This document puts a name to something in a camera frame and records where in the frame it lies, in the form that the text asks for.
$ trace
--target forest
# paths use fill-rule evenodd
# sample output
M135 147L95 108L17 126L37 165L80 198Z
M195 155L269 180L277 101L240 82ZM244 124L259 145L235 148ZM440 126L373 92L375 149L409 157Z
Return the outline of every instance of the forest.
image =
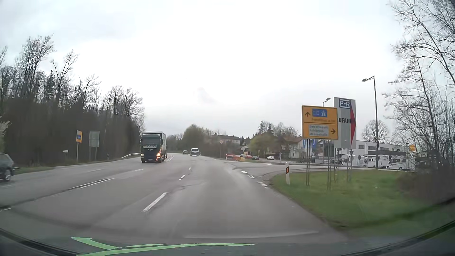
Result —
M95 158L90 131L100 132L97 160L137 152L144 119L138 93L122 85L103 93L97 75L73 73L77 53L49 59L55 51L51 36L29 37L14 63L5 61L7 46L0 50L0 151L23 166L71 164L79 130L79 162ZM44 61L52 69L41 70Z

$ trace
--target motorhome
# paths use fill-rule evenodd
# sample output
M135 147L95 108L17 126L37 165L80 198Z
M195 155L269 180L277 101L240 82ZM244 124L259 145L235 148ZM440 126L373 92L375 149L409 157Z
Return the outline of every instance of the motorhome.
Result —
M367 155L369 168L376 168L376 155ZM388 155L378 155L378 168L386 168L389 163Z
M364 156L359 156L358 155L352 155L351 161L348 161L348 157L342 157L341 159L341 165L347 166L347 165L352 165L352 166L363 166L366 167L368 162L367 159Z
M415 157L406 155L393 156L387 164L387 169L414 170Z

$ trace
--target dark car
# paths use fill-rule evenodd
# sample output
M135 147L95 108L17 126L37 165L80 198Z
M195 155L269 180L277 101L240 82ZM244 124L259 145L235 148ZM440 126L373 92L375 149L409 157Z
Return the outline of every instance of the dark car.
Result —
M5 182L11 180L14 175L14 161L8 154L0 153L0 179Z

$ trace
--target yellow direction sign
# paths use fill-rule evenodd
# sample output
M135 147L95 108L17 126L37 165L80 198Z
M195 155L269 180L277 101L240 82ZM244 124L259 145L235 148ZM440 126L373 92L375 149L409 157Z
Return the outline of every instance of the yellow direction sign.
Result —
M338 139L338 125L303 123L303 138Z
M338 139L337 108L302 106L303 138Z
M337 108L302 106L303 123L338 124Z

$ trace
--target traffic island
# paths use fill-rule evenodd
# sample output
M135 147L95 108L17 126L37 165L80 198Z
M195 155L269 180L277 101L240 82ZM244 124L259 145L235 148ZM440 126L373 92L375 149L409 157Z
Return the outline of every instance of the traffic island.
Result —
M270 185L303 208L325 220L333 228L355 237L423 234L453 220L441 207L411 198L398 188L400 172L353 170L351 182L346 171L338 172L327 190L327 172L311 172L310 186L305 173L290 173L286 185L284 171L270 179Z

